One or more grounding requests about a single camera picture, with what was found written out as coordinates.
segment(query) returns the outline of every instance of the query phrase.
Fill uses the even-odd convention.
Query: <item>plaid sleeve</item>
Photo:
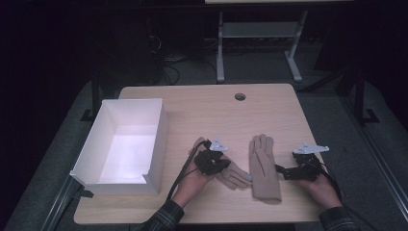
[[[168,200],[148,221],[139,225],[135,230],[174,230],[183,215],[183,209],[176,202]]]
[[[320,216],[325,231],[359,231],[360,228],[343,207],[331,208]]]

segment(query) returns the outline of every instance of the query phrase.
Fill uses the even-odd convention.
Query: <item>hole in table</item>
[[[246,96],[243,93],[236,93],[235,94],[235,99],[237,99],[238,101],[244,101],[246,98]]]

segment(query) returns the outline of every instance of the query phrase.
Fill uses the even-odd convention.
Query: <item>table surface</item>
[[[237,93],[245,99],[235,98]],[[253,136],[274,138],[277,165],[296,167],[292,151],[315,143],[293,87],[288,84],[131,87],[119,99],[163,98],[169,130],[159,195],[82,197],[77,223],[141,223],[165,202],[168,191],[199,137],[218,137],[225,154],[249,171],[248,147]],[[282,202],[252,197],[252,190],[232,191],[217,179],[185,208],[181,223],[301,222],[319,220],[319,206],[292,181],[280,175]]]

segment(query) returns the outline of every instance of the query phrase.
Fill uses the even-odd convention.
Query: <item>white box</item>
[[[162,99],[103,100],[70,175],[94,194],[158,194],[167,131]]]

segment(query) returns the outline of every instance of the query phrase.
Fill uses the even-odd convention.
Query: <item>black cable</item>
[[[170,191],[168,192],[168,195],[167,195],[167,199],[166,199],[166,200],[170,200],[171,197],[173,196],[174,190],[176,189],[177,185],[180,183],[180,181],[183,179],[183,177],[186,176],[186,175],[185,175],[185,172],[186,172],[187,166],[190,164],[190,162],[191,162],[191,160],[192,160],[192,157],[194,157],[195,153],[197,152],[198,147],[199,147],[201,144],[203,144],[204,142],[206,142],[206,141],[201,141],[198,145],[196,145],[196,146],[192,149],[192,151],[191,151],[191,153],[190,153],[190,155],[189,155],[189,158],[188,158],[187,161],[184,163],[183,167],[181,168],[180,173],[178,174],[178,176],[177,176],[176,180],[174,181],[173,185],[171,186]]]

